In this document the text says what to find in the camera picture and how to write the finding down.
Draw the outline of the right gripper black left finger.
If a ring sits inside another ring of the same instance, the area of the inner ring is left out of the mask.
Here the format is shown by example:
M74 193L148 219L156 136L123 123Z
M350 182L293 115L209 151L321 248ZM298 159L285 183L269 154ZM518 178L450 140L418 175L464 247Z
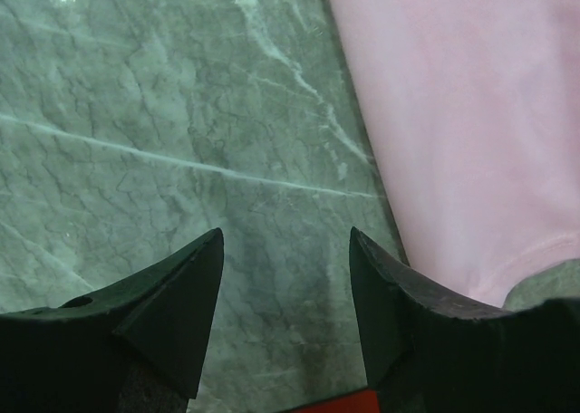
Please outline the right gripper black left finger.
M57 308L1 317L4 412L183 412L198 394L224 263L212 229Z

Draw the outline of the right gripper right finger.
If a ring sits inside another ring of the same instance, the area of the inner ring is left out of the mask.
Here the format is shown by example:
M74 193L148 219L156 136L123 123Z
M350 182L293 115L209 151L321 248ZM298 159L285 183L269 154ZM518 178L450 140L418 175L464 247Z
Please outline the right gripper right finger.
M519 312L472 300L350 234L353 303L369 387L391 412L576 412L579 301Z

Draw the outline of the pink t shirt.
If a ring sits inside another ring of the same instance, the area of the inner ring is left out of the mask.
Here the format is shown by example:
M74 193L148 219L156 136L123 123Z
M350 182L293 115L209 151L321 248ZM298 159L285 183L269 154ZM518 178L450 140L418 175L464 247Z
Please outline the pink t shirt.
M330 0L412 268L500 306L579 256L579 0Z

